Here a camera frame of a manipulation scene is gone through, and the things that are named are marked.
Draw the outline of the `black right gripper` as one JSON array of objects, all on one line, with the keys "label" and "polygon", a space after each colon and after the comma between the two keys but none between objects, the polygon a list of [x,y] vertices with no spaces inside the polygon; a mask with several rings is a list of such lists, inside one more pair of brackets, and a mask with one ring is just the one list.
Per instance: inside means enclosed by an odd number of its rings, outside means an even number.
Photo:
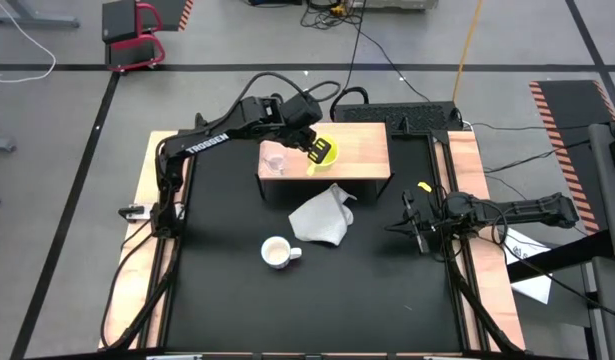
[{"label": "black right gripper", "polygon": [[386,231],[407,235],[413,239],[421,255],[447,255],[446,238],[443,234],[447,224],[445,203],[447,192],[433,189],[427,192],[428,212],[421,211],[409,189],[402,193],[403,219],[386,226]]}]

